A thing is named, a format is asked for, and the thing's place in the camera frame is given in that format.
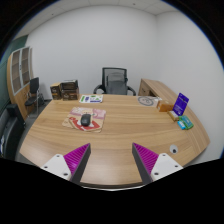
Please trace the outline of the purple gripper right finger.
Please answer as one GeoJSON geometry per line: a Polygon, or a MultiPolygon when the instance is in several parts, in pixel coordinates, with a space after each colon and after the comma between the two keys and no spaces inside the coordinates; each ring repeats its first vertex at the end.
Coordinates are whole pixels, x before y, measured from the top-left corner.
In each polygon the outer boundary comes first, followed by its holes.
{"type": "Polygon", "coordinates": [[[132,144],[132,154],[144,184],[149,184],[182,169],[182,166],[168,154],[157,154],[137,143],[132,144]]]}

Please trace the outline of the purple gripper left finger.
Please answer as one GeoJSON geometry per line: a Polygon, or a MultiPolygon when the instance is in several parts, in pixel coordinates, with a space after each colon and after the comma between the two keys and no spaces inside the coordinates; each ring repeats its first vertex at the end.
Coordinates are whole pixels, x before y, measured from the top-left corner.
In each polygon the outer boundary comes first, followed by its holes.
{"type": "Polygon", "coordinates": [[[65,180],[79,184],[90,154],[91,145],[87,143],[66,155],[54,155],[42,166],[42,169],[65,180]]]}

